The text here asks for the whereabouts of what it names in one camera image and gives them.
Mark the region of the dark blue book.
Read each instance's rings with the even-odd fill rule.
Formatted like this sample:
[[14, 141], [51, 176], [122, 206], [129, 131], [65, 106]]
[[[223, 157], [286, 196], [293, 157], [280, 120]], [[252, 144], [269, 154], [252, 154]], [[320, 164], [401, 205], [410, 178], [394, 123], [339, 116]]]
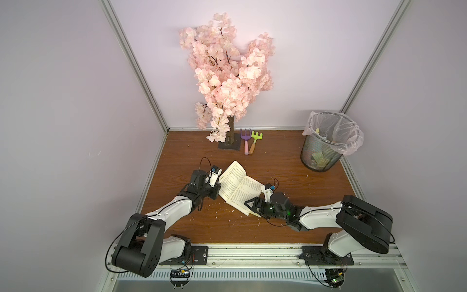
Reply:
[[254, 180], [246, 174], [245, 169], [234, 161], [225, 172], [220, 176], [221, 189], [219, 196], [227, 204], [236, 208], [244, 215], [253, 214], [260, 217], [259, 214], [248, 209], [244, 202], [251, 198], [258, 197], [261, 194], [262, 183]]

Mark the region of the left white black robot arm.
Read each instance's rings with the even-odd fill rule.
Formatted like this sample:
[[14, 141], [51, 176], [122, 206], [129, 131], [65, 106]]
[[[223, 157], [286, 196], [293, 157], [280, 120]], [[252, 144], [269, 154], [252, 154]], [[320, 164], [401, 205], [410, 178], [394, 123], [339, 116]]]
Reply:
[[150, 276], [159, 263], [171, 259], [186, 261], [191, 252], [191, 242], [183, 236], [165, 237], [165, 232], [178, 220], [202, 210], [206, 198], [215, 200], [221, 189], [222, 170], [213, 166], [206, 172], [194, 170], [187, 183], [171, 202], [147, 214], [133, 214], [110, 247], [114, 248], [110, 264], [118, 268], [111, 273], [131, 272], [142, 277]]

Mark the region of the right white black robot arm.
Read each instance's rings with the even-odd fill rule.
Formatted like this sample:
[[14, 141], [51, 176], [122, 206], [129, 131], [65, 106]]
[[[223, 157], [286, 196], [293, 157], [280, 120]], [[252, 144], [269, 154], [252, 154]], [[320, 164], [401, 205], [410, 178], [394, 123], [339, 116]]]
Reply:
[[324, 258], [342, 259], [361, 249], [387, 254], [394, 243], [392, 216], [352, 195], [334, 204], [309, 207], [297, 206], [282, 192], [274, 192], [265, 198], [252, 198], [244, 205], [266, 220], [281, 219], [286, 226], [299, 232], [341, 228], [342, 231], [325, 238], [318, 252]]

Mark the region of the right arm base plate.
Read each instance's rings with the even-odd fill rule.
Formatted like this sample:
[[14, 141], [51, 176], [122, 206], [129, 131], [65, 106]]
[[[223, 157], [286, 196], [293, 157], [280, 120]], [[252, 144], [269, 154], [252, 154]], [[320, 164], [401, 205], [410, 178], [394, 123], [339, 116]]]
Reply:
[[302, 246], [299, 259], [313, 266], [352, 266], [355, 264], [351, 254], [339, 257], [329, 251], [323, 251], [323, 246]]

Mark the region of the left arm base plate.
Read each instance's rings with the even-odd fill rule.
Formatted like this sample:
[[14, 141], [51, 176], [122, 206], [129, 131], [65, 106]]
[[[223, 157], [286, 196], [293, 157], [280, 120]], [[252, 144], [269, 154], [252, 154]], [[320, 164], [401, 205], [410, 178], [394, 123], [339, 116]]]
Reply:
[[185, 248], [184, 252], [180, 257], [172, 258], [164, 262], [159, 262], [162, 266], [183, 266], [188, 267], [201, 265], [207, 265], [207, 257], [209, 255], [209, 247], [203, 245], [194, 245], [189, 248]]

